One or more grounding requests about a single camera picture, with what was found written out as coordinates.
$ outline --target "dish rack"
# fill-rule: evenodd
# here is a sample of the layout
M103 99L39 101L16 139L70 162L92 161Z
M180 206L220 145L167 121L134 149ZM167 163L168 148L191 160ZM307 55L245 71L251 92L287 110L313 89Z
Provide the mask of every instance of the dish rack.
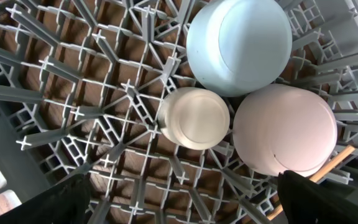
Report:
M344 194L357 198L358 168L352 164L358 160L358 52L343 55L331 29L358 16L358 1L330 20L316 2L278 2L294 41L288 66L276 82L308 89L328 101L343 133L333 156L349 143L356 151L320 182L329 179L327 188L344 184ZM126 223L267 223L263 215L278 205L274 178L244 165L230 131L217 146L194 152L169 142L158 129L164 97L177 88L200 85L188 66L185 37L194 15L207 4L0 1L0 31L16 43L12 49L0 46L0 115L52 184L74 174L89 175L95 192L88 223L102 223L106 217ZM106 13L116 19L104 23ZM45 22L47 15L54 23ZM1 22L4 16L11 22ZM29 53L37 43L47 49ZM131 50L138 54L128 56ZM76 63L68 60L75 57ZM26 71L35 83L31 90L24 88ZM60 82L68 91L59 98L51 92ZM236 99L224 100L233 118ZM45 122L45 108L58 110L60 116L52 120L59 126Z

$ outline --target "white plastic piece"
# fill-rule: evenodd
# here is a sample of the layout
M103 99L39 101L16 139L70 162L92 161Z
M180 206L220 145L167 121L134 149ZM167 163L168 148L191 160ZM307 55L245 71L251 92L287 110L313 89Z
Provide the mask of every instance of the white plastic piece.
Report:
M292 42L292 50L298 50L301 47L304 47L310 43L317 42L320 37L320 32L311 32L308 35L305 35L294 42Z
M150 6L142 11L142 35L146 43L154 40L154 18L155 13L150 11Z
M234 151L234 147L231 146L230 143L225 142L225 141L219 142L219 144L212 147L212 149L225 155L225 156L231 155Z
M229 182L229 184L233 185L241 192L245 194L255 193L254 187L248 180L243 179L240 175L236 174L227 167L223 168L221 173L223 177Z
M358 90L334 93L334 94L332 94L331 99L333 101L355 101L355 100L358 100Z
M341 184L349 184L349 181L353 181L351 178L351 174L349 172L340 170L340 169L333 169L328 174L326 174L323 179L319 181L321 183L323 180L330 179Z
M290 58L291 27L273 0L217 0L191 23L187 57L207 89L241 96L272 83Z
M257 224L273 224L262 212L257 210L253 204L246 199L240 199L239 205Z
M42 39L51 46L56 46L59 43L59 38L53 32L49 31L44 24L32 17L18 4L15 4L12 9L7 8L11 13L12 19L20 22L24 27L29 29L38 38Z
M338 121L358 121L358 110L334 110Z
M177 156L173 156L169 158L169 163L175 173L177 179L180 184L183 184L185 180L189 180L189 175L186 173L183 166L180 164L180 161Z
M201 219L204 222L208 222L211 219L211 212L209 212L208 207L203 202L200 194L195 189L190 189L189 194Z
M26 149L32 149L37 146L42 146L44 144L59 141L65 136L67 136L65 130L56 129L52 131L30 134L24 136L24 139L22 141L16 141L16 142L22 145L21 148L22 150L26 150Z
M281 84L251 93L234 118L240 158L267 175L288 169L305 177L314 174L331 155L336 137L335 117L322 98Z
M37 103L42 101L42 95L34 90L24 90L0 85L0 100Z
M75 120L96 119L102 115L102 111L97 106L79 106L75 111Z
M145 181L140 178L135 180L134 189L131 196L130 207L134 210L142 210L144 208L144 194L146 189Z
M338 58L328 63L319 65L317 66L317 71L325 72L325 71L334 70L335 68L345 68L346 66L353 66L353 65L358 65L358 53L348 55L342 58Z
M168 95L158 114L161 132L172 142L189 149L209 149L225 137L230 114L215 93L181 88Z
M155 224L166 224L167 223L167 215L164 212L156 212L155 213Z
M121 154L124 152L125 148L126 145L120 142L117 144L117 146L114 146L112 149L110 149L106 155L109 156L110 161L115 162L117 161L119 156L121 156Z
M53 57L47 56L43 66L47 71L72 82L78 82L78 80L81 78L80 72L77 72L61 61L54 59Z
M89 10L85 2L81 0L72 0L72 1L75 7L77 8L77 10L80 12L81 16L85 19L86 23L92 28L95 27L98 24L98 22L93 17L92 12Z
M88 224L102 223L109 211L110 203L106 199L102 200L98 203L98 206L96 206L91 218L88 221Z
M306 88L310 86L318 86L325 83L331 84L340 81L342 78L341 72L328 72L319 74L317 76L310 76L306 78L297 79L291 82L291 85L298 88Z
M84 164L80 165L75 170L73 170L71 173L69 173L67 176L62 178L58 183L61 183L61 182L69 179L70 177L72 177L72 176L74 176L76 174L86 174L86 173L88 173L91 170L91 168L93 167L93 165L94 164L90 164L88 162L85 162Z

